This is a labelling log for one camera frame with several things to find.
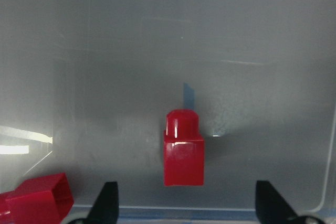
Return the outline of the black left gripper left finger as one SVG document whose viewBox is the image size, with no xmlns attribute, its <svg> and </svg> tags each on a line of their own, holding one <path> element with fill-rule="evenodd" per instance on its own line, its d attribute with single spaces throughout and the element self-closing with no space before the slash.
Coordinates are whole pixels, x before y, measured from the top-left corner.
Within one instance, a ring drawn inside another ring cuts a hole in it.
<svg viewBox="0 0 336 224">
<path fill-rule="evenodd" d="M 118 182 L 106 182 L 85 218 L 67 223 L 116 224 L 119 218 Z"/>
</svg>

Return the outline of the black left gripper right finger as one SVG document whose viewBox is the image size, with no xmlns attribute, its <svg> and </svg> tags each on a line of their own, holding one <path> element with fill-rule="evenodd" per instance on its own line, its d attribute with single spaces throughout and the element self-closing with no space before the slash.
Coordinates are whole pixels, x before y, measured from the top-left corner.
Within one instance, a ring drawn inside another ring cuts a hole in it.
<svg viewBox="0 0 336 224">
<path fill-rule="evenodd" d="M 255 213 L 260 223 L 325 223 L 312 215 L 298 215 L 283 196 L 267 180 L 258 180 L 255 187 Z"/>
</svg>

